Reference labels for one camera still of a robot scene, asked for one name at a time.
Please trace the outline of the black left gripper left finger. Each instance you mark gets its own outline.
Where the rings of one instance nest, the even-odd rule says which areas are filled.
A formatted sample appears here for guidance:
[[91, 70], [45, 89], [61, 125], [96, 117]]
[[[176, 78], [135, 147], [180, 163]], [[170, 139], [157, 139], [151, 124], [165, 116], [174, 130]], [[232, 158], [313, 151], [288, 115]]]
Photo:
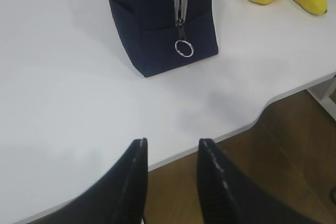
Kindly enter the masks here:
[[89, 189], [35, 223], [145, 223], [148, 142], [132, 141], [118, 161]]

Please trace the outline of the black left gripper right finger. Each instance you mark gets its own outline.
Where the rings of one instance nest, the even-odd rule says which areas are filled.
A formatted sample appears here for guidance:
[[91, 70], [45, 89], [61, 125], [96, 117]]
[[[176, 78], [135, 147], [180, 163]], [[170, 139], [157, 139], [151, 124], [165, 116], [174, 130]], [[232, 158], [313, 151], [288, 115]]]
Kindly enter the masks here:
[[250, 180], [211, 138], [198, 144], [198, 197], [205, 223], [315, 223]]

